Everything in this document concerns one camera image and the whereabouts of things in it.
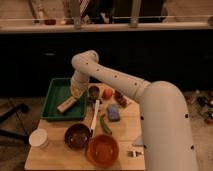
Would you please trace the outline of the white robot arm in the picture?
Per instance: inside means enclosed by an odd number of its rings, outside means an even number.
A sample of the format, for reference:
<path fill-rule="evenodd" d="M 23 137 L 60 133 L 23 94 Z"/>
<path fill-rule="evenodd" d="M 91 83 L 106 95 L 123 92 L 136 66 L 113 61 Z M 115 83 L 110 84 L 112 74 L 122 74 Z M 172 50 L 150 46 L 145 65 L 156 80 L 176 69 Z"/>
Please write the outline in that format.
<path fill-rule="evenodd" d="M 95 78 L 139 104 L 146 171 L 199 171 L 187 103 L 178 87 L 107 68 L 93 50 L 73 56 L 71 64 L 73 92 Z"/>

